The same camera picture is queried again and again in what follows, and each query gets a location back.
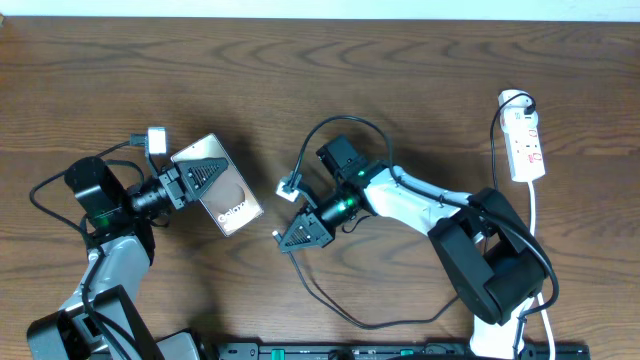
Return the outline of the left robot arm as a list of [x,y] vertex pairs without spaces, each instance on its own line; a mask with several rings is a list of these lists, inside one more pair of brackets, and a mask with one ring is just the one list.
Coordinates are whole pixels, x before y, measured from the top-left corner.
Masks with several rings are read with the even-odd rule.
[[199,201],[228,168],[224,158],[179,161],[126,189],[114,161],[86,157],[64,173],[85,210],[78,224],[88,256],[79,286],[60,308],[31,323],[36,359],[215,359],[191,330],[155,340],[134,301],[153,263],[159,216]]

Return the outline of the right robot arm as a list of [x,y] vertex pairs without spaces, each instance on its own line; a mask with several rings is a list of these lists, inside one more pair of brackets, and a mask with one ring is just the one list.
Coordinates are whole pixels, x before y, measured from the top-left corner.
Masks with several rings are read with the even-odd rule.
[[395,219],[429,239],[458,299],[474,314],[473,354],[519,358],[526,318],[552,269],[504,195],[491,188],[449,192],[390,161],[368,161],[343,135],[316,154],[336,189],[321,200],[295,172],[280,180],[278,196],[307,200],[285,233],[274,236],[280,250],[324,247],[361,210]]

